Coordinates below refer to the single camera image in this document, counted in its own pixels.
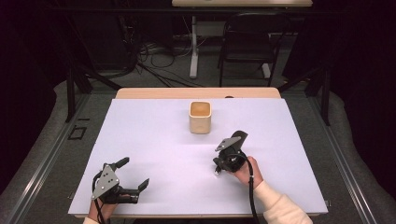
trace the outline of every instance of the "beige cup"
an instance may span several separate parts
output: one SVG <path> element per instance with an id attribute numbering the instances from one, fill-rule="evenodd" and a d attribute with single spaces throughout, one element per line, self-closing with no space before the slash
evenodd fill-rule
<path id="1" fill-rule="evenodd" d="M 190 103 L 190 132 L 210 133 L 212 109 L 209 102 Z"/>

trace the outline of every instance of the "cable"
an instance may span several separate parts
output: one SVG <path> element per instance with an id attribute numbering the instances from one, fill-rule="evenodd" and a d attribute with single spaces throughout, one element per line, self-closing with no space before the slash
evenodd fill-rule
<path id="1" fill-rule="evenodd" d="M 145 65 L 143 65 L 143 64 L 141 64 L 141 63 L 139 63 L 138 65 L 139 65 L 140 67 L 142 67 L 144 70 L 146 70 L 146 71 L 148 71 L 149 73 L 151 73 L 152 75 L 154 75 L 156 78 L 160 78 L 161 80 L 166 81 L 166 82 L 168 83 L 168 85 L 166 85 L 167 87 L 173 87 L 172 84 L 171 84 L 169 81 L 171 81 L 171 82 L 176 82 L 177 84 L 183 85 L 183 86 L 185 86 L 185 87 L 203 87 L 202 85 L 199 85 L 199 84 L 190 82 L 190 81 L 188 81 L 188 80 L 186 80 L 186 79 L 184 79 L 184 78 L 182 78 L 182 77 L 176 75 L 175 73 L 172 73 L 172 72 L 169 72 L 169 71 L 166 71 L 166 70 L 162 70 L 162 69 L 159 69 L 159 68 L 151 68 L 151 67 L 145 66 Z M 182 79 L 183 81 L 185 81 L 185 82 L 187 82 L 187 83 L 190 83 L 190 84 L 192 84 L 192 85 L 189 85 L 189 84 L 187 84 L 187 83 L 183 83 L 183 82 L 181 82 L 181 81 L 178 81 L 178 80 L 176 80 L 176 79 L 172 79 L 172 78 L 170 78 L 170 77 L 161 76 L 161 75 L 159 75 L 158 73 L 152 71 L 151 69 L 158 69 L 158 70 L 162 70 L 162 71 L 164 71 L 164 72 L 171 73 L 171 74 L 175 75 L 176 77 L 178 77 L 178 78 Z"/>
<path id="2" fill-rule="evenodd" d="M 253 183 L 254 183 L 253 167 L 246 156 L 242 156 L 240 154 L 230 154 L 227 157 L 239 157 L 247 162 L 248 171 L 250 174 L 248 181 L 248 196 L 250 201 L 251 214 L 253 215 L 253 219 L 256 222 L 256 224 L 260 224 L 259 218 L 257 217 L 256 206 L 254 205 L 254 198 L 253 198 Z"/>
<path id="3" fill-rule="evenodd" d="M 183 17 L 183 21 L 184 21 L 184 25 L 186 26 L 187 31 L 189 32 L 189 34 L 191 34 L 190 26 L 187 25 L 187 23 L 186 23 L 186 18 Z"/>
<path id="4" fill-rule="evenodd" d="M 96 180 L 97 180 L 101 175 L 102 175 L 102 172 L 99 172 L 99 173 L 93 178 L 93 181 L 92 181 L 92 192 L 95 190 L 95 183 L 96 183 Z M 95 199 L 95 200 L 94 200 L 94 203 L 95 203 L 96 210 L 98 211 L 98 217 L 97 217 L 97 219 L 98 219 L 99 224 L 106 224 L 105 218 L 104 218 L 103 215 L 102 215 L 102 208 L 99 206 L 98 199 Z"/>
<path id="5" fill-rule="evenodd" d="M 165 85 L 166 87 L 173 87 L 167 80 L 165 77 L 160 76 L 159 74 L 156 74 L 155 72 L 151 71 L 150 69 L 148 69 L 145 65 L 143 65 L 142 63 L 138 63 L 138 66 L 140 66 L 143 70 L 148 71 L 150 74 L 154 75 L 154 77 L 156 77 L 158 80 L 161 81 L 161 83 L 163 85 Z"/>
<path id="6" fill-rule="evenodd" d="M 171 52 L 172 61 L 171 61 L 169 64 L 163 65 L 163 66 L 159 66 L 159 65 L 154 64 L 154 61 L 153 61 L 154 55 L 155 55 L 155 54 L 151 55 L 151 58 L 150 58 L 150 62 L 151 62 L 151 64 L 152 64 L 154 67 L 165 68 L 165 67 L 171 66 L 171 65 L 175 62 L 175 55 L 173 54 L 173 52 Z"/>
<path id="7" fill-rule="evenodd" d="M 181 51 L 179 53 L 177 53 L 175 56 L 176 57 L 184 57 L 186 55 L 188 55 L 191 52 L 192 49 L 192 42 L 190 42 L 190 47 L 187 48 L 187 46 L 189 45 L 188 41 L 185 41 L 184 47 L 183 48 L 174 48 L 174 49 L 181 49 Z"/>
<path id="8" fill-rule="evenodd" d="M 125 70 L 123 70 L 123 71 L 121 71 L 119 73 L 111 74 L 111 75 L 103 75 L 103 74 L 101 74 L 101 76 L 102 77 L 106 77 L 107 79 L 112 79 L 112 78 L 116 78 L 116 77 L 124 77 L 124 76 L 130 74 L 133 71 L 134 71 L 133 68 L 125 68 Z M 94 77 L 91 77 L 89 74 L 86 74 L 86 76 L 88 78 L 94 78 Z"/>
<path id="9" fill-rule="evenodd" d="M 161 71 L 170 73 L 170 74 L 174 75 L 175 77 L 178 77 L 178 78 L 180 78 L 181 80 L 183 80 L 183 81 L 185 81 L 185 82 L 187 82 L 187 83 L 190 83 L 190 84 L 195 85 L 195 86 L 198 86 L 198 87 L 204 87 L 203 85 L 199 85 L 199 84 L 193 83 L 193 82 L 191 82 L 191 81 L 188 81 L 187 79 L 185 79 L 185 78 L 183 78 L 183 77 L 177 75 L 176 73 L 173 73 L 173 72 L 170 72 L 170 71 L 161 69 L 161 68 L 152 68 L 152 67 L 149 67 L 149 66 L 146 66 L 146 67 L 147 67 L 147 68 L 157 69 L 157 70 L 161 70 Z"/>

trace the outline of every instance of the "desk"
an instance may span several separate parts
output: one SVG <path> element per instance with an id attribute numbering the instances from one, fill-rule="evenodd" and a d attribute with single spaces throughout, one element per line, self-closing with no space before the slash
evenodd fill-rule
<path id="1" fill-rule="evenodd" d="M 274 88 L 120 90 L 69 214 L 88 214 L 92 178 L 104 162 L 130 157 L 116 172 L 120 184 L 134 189 L 146 178 L 150 182 L 139 203 L 118 206 L 115 217 L 250 217 L 248 188 L 225 172 L 213 174 L 215 148 L 237 130 L 249 134 L 243 150 L 258 160 L 267 182 L 309 215 L 327 213 L 289 109 L 276 92 Z M 230 94 L 238 98 L 223 98 Z M 189 131 L 189 104 L 197 99 L 212 104 L 210 134 Z M 256 208 L 261 214 L 260 202 Z"/>
<path id="2" fill-rule="evenodd" d="M 311 0 L 173 0 L 174 7 L 311 7 Z M 190 78 L 197 78 L 198 48 L 197 48 L 197 20 L 192 16 L 192 56 Z M 266 77 L 270 73 L 268 64 L 262 68 Z"/>

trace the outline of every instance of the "gray floor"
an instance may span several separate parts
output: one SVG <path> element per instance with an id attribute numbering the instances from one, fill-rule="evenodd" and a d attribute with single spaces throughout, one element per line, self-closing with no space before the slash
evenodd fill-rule
<path id="1" fill-rule="evenodd" d="M 291 46 L 292 38 L 281 50 L 273 86 L 280 86 L 285 81 L 280 74 Z M 199 85 L 217 86 L 218 51 L 215 41 L 207 41 L 200 47 L 197 79 L 191 80 L 188 76 L 190 55 L 176 57 L 173 64 L 163 70 Z M 167 65 L 172 62 L 169 56 L 159 53 L 161 51 L 152 52 L 156 52 L 152 58 L 154 64 Z M 147 66 L 153 66 L 150 57 L 144 61 Z M 163 70 L 156 71 L 162 76 L 178 78 Z M 252 66 L 232 66 L 226 72 L 231 74 L 236 70 L 244 74 L 255 72 Z M 156 77 L 140 72 L 140 69 L 112 80 L 124 87 L 163 87 Z M 265 85 L 265 82 L 231 80 L 225 84 L 257 86 Z M 92 80 L 92 85 L 92 94 L 78 94 L 78 113 L 68 124 L 64 123 L 67 115 L 65 83 L 55 88 L 57 103 L 46 127 L 0 196 L 0 223 L 53 223 L 55 218 L 57 223 L 82 222 L 67 214 L 71 203 L 68 197 L 77 189 L 110 101 L 115 96 L 114 91 L 98 81 Z M 336 95 L 331 95 L 332 126 L 327 127 L 318 117 L 317 99 L 304 96 L 305 85 L 297 85 L 282 93 L 282 97 L 288 102 L 323 196 L 332 205 L 329 214 L 312 219 L 315 223 L 396 223 L 394 200 L 378 186 L 354 148 L 343 102 Z M 75 125 L 86 128 L 81 140 L 67 139 Z M 132 220 L 114 220 L 115 223 L 124 221 L 132 223 Z"/>

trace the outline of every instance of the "office chair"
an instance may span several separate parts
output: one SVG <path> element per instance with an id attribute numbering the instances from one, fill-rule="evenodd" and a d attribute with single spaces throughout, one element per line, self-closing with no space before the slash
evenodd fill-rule
<path id="1" fill-rule="evenodd" d="M 289 28 L 289 19 L 281 14 L 251 12 L 231 16 L 224 24 L 218 62 L 219 86 L 222 86 L 224 62 L 259 63 L 259 69 L 264 63 L 271 63 L 268 79 L 268 86 L 271 86 L 280 42 Z M 270 33 L 279 35 L 270 38 Z"/>

